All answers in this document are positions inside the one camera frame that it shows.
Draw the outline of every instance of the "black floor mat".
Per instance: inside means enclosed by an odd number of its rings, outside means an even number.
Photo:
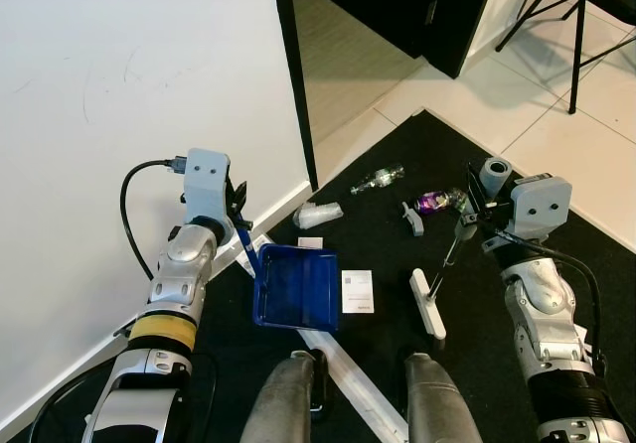
[[[481,165],[487,156],[423,112],[407,120],[313,197],[317,204],[339,202],[345,213],[343,218],[307,231],[296,229],[287,218],[269,234],[283,244],[295,244],[299,235],[323,236],[325,247],[338,251],[341,269],[373,271],[375,314],[341,316],[340,331],[335,337],[394,405],[398,405],[400,350],[427,350],[408,278],[416,267],[428,276],[434,273],[453,238],[456,223],[452,214],[434,215],[424,220],[424,236],[413,237],[401,217],[400,202],[426,191],[465,188],[467,162]],[[404,165],[404,179],[358,197],[349,194],[350,186],[364,175],[392,163]],[[581,259],[598,278],[609,388],[627,420],[634,421],[635,256],[574,213],[570,213],[566,225],[551,235],[548,245]],[[587,288],[574,272],[564,269],[563,275],[576,294],[576,322],[589,328]],[[237,264],[208,287],[197,346],[214,353],[220,363],[210,442],[239,441],[268,374],[291,351],[304,347],[294,331],[253,325],[251,298],[251,280]],[[513,326],[504,305],[504,287],[497,267],[483,255],[477,238],[463,249],[437,302],[448,338],[445,350],[435,357],[464,395],[483,440],[536,441],[537,422],[513,348]],[[196,380],[199,405],[194,411],[194,424],[198,428],[205,413],[210,380],[206,369],[196,371],[203,373]],[[60,419],[76,434],[81,431],[80,419],[92,410],[101,384],[88,383],[58,405]],[[335,398],[331,417],[312,428],[312,441],[378,441],[340,392]],[[53,435],[55,423],[49,427]],[[15,441],[25,441],[24,433]],[[55,437],[43,441],[55,441]]]

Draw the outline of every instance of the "black cord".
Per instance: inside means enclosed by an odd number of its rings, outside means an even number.
[[[542,256],[557,259],[563,264],[567,264],[568,266],[576,269],[583,275],[585,281],[587,281],[587,286],[589,287],[589,292],[592,298],[592,312],[594,319],[592,329],[592,359],[594,362],[594,370],[603,375],[603,357],[600,350],[600,290],[598,288],[598,282],[596,281],[596,276],[594,276],[594,273],[589,269],[589,267],[587,267],[587,265],[585,265],[584,262],[581,262],[572,256],[522,239],[518,236],[515,236],[514,234],[510,234],[509,232],[494,227],[487,221],[481,221],[481,223],[484,224],[488,230],[501,237],[502,239],[506,239],[509,242],[526,247],[527,249],[530,249]]]
[[[92,369],[88,369],[88,370],[80,373],[78,376],[76,376],[75,378],[69,380],[67,383],[65,383],[60,388],[58,388],[47,399],[47,401],[45,401],[44,405],[42,405],[42,408],[40,408],[40,411],[36,415],[35,420],[33,420],[33,423],[31,424],[31,430],[29,431],[29,440],[28,440],[28,442],[29,443],[36,443],[38,441],[38,437],[40,436],[40,429],[42,427],[42,423],[44,421],[45,415],[51,409],[51,407],[53,405],[55,405],[56,402],[65,395],[65,393],[75,389],[81,383],[84,383],[86,381],[86,379],[89,378],[94,373],[97,373],[98,371],[100,371],[102,369],[106,369],[106,368],[111,367],[112,364],[115,362],[115,359],[116,359],[116,357],[113,357],[111,359],[108,359],[105,362],[102,362],[98,366],[93,367]]]
[[[126,177],[123,179],[121,183],[121,193],[119,194],[119,210],[121,211],[121,221],[123,223],[123,228],[126,231],[126,236],[128,236],[128,242],[130,243],[130,247],[132,247],[132,252],[135,253],[135,257],[137,261],[139,261],[139,265],[143,269],[143,272],[146,273],[148,279],[152,281],[153,275],[152,271],[146,264],[146,261],[143,260],[143,256],[141,252],[139,252],[139,248],[137,247],[137,243],[135,242],[135,238],[132,235],[132,231],[130,230],[130,223],[128,222],[128,212],[126,211],[126,193],[128,192],[128,184],[132,177],[144,168],[154,167],[156,165],[163,165],[164,167],[169,167],[172,160],[151,160],[149,162],[140,163],[135,168],[130,170]]]
[[[215,374],[214,380],[212,382],[212,388],[210,390],[210,399],[208,400],[208,409],[206,410],[206,417],[204,419],[203,433],[201,434],[201,441],[205,443],[208,439],[208,433],[210,432],[210,425],[212,423],[212,411],[215,404],[215,396],[217,394],[217,380],[219,378],[219,363],[217,362],[217,359],[215,359],[215,356],[207,352],[197,352],[192,354],[192,357],[197,357],[197,356],[208,358],[210,360],[210,365],[214,369],[214,374]]]

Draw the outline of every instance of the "floor tile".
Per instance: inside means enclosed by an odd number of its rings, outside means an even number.
[[[340,127],[314,148],[322,187],[396,127],[373,109]]]
[[[572,208],[636,251],[636,145],[561,100],[502,155],[524,175],[572,183]]]
[[[575,17],[567,21],[560,19],[567,9],[569,5],[561,4],[530,19],[501,53],[493,53],[490,57],[558,96],[563,95],[571,86],[576,33]],[[625,36],[623,30],[591,14],[585,15],[583,31],[584,58],[615,46]],[[580,76],[588,74],[593,67],[583,68]]]
[[[576,0],[569,0],[569,1],[567,1],[567,4],[573,5],[575,2],[576,2]],[[626,33],[631,31],[632,28],[633,28],[633,26],[631,26],[631,25],[629,25],[627,23],[623,23],[622,21],[620,21],[620,20],[616,19],[615,17],[613,17],[611,14],[608,14],[605,11],[603,11],[602,9],[600,9],[598,6],[595,6],[595,5],[591,4],[589,1],[585,5],[585,12],[587,12],[587,13],[593,15],[593,16],[596,16],[597,18],[602,19],[603,21],[606,21],[606,22],[608,22],[609,24],[611,24],[613,26],[616,26],[617,28],[622,29]]]
[[[609,54],[581,81],[577,107],[636,143],[636,41]]]
[[[547,90],[486,58],[456,80],[422,68],[375,108],[395,124],[426,108],[497,155],[556,102]]]
[[[419,69],[413,59],[330,0],[294,0],[314,143]]]

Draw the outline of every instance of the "white wall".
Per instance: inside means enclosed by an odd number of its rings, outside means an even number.
[[[275,0],[0,0],[0,428],[145,302],[119,186],[227,152],[257,219],[307,180]],[[182,177],[129,193],[153,262]]]
[[[473,41],[468,51],[465,65],[470,65],[473,56],[484,49],[494,50],[495,42],[517,20],[517,14],[524,0],[488,0]]]

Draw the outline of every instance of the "blue tray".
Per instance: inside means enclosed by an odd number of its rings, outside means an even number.
[[[338,259],[326,249],[264,244],[254,279],[253,319],[260,326],[338,329]]]

